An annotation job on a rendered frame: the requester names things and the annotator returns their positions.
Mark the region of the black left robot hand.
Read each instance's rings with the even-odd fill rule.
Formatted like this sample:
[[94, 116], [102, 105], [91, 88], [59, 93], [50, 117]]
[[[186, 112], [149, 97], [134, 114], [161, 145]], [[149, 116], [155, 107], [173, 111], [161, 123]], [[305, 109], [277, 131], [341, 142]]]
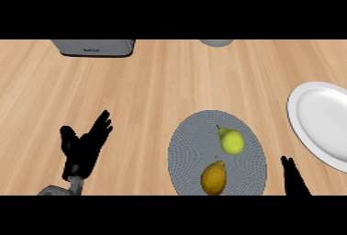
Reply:
[[68, 181], [74, 176], [87, 179], [103, 148], [109, 132], [112, 131], [109, 112], [105, 110], [96, 119], [91, 129], [81, 136], [75, 135], [69, 126], [59, 129], [60, 149], [66, 157], [62, 179]]

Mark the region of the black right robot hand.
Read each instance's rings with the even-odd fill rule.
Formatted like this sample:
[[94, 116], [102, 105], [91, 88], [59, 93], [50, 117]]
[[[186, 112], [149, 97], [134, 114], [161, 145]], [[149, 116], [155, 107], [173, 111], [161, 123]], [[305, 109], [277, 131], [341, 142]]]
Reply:
[[283, 166], [285, 192], [288, 196], [310, 196], [303, 176], [295, 167], [294, 160], [286, 156], [280, 157]]

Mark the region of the dark yellow lemon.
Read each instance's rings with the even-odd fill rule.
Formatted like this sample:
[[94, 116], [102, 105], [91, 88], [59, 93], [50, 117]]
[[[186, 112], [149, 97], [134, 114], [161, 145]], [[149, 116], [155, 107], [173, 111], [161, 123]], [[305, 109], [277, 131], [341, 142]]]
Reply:
[[215, 161], [204, 170], [201, 175], [201, 185], [205, 193], [209, 196], [217, 196], [226, 185], [226, 170], [224, 163]]

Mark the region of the white round plate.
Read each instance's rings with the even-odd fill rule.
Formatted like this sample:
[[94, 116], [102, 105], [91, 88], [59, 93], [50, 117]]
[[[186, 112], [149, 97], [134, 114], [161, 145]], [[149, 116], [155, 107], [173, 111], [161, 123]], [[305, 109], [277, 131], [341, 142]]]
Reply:
[[289, 93], [286, 110], [305, 148], [347, 173], [347, 89], [325, 82], [300, 84]]

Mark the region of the grey oval placemat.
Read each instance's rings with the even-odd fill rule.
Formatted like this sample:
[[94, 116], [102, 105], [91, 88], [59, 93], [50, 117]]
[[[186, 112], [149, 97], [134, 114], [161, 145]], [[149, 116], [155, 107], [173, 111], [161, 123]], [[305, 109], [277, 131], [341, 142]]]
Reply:
[[[218, 128], [233, 129], [243, 137], [239, 154], [227, 154], [220, 146]], [[267, 165], [255, 133], [229, 113], [205, 110], [192, 114], [180, 123], [168, 147], [168, 172], [180, 196], [205, 196], [201, 175], [205, 168], [223, 161], [226, 186], [223, 196], [261, 196]]]

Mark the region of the yellow-green pear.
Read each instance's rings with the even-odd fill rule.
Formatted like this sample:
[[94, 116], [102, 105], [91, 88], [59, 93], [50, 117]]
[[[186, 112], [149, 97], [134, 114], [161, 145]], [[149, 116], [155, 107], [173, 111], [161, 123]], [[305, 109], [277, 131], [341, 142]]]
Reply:
[[243, 137], [240, 133], [233, 129], [218, 128], [218, 135], [223, 151], [230, 155], [239, 154], [243, 149]]

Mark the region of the grey box appliance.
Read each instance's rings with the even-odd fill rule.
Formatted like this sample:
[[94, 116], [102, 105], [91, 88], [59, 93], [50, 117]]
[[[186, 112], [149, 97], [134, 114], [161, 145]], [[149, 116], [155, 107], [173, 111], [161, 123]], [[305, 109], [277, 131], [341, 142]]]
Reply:
[[62, 55], [75, 57], [127, 57], [134, 50], [133, 39], [53, 39]]

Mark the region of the grey round object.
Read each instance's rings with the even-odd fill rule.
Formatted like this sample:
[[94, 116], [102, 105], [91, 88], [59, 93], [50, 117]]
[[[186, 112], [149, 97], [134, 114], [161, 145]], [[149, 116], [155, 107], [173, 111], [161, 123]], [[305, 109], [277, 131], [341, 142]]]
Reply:
[[232, 39], [202, 39], [201, 42], [209, 47], [220, 48], [227, 46], [233, 40]]

